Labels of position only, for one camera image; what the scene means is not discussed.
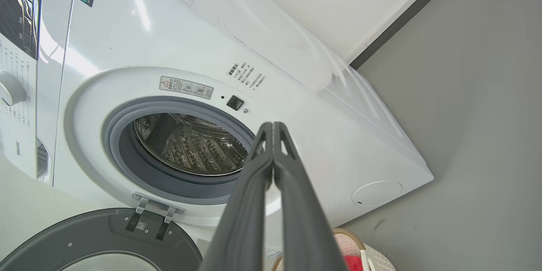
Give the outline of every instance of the laundry basket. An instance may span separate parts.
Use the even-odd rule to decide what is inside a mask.
[[[395,267],[382,253],[364,244],[356,234],[345,229],[333,229],[335,241],[343,256],[362,258],[363,271],[395,271]],[[282,256],[277,258],[271,271],[284,271]]]

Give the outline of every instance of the black baseboard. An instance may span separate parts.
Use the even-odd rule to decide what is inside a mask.
[[[352,68],[361,67],[378,49],[380,49],[395,33],[397,33],[412,17],[424,8],[431,0],[416,0],[406,9],[406,11],[397,18],[371,45],[367,47],[352,63]]]

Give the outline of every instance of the metal hinge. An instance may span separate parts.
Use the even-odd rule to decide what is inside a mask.
[[[142,223],[139,221],[139,219],[141,219],[141,215],[145,210],[152,209],[152,212],[154,213],[158,213],[161,215],[165,214],[164,221],[162,222],[160,229],[156,234],[157,240],[164,240],[164,236],[166,234],[166,231],[168,230],[168,226],[171,223],[171,220],[173,219],[173,216],[175,214],[182,215],[186,211],[182,207],[176,207],[175,205],[171,205],[162,200],[151,198],[138,192],[134,192],[132,194],[132,198],[139,200],[139,205],[135,209],[135,212],[133,213],[130,221],[128,221],[128,225],[126,225],[126,230],[133,232],[136,228],[141,227]]]

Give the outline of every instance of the front-loading washing machine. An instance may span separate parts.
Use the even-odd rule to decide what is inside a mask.
[[[271,0],[3,5],[4,154],[103,209],[136,207],[136,231],[152,206],[210,240],[266,121],[288,126],[332,226],[433,178],[370,84]],[[278,252],[274,186],[265,221]]]

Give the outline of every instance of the red cloth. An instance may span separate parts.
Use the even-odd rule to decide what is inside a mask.
[[[362,258],[353,255],[346,255],[344,260],[348,266],[348,270],[363,271]]]

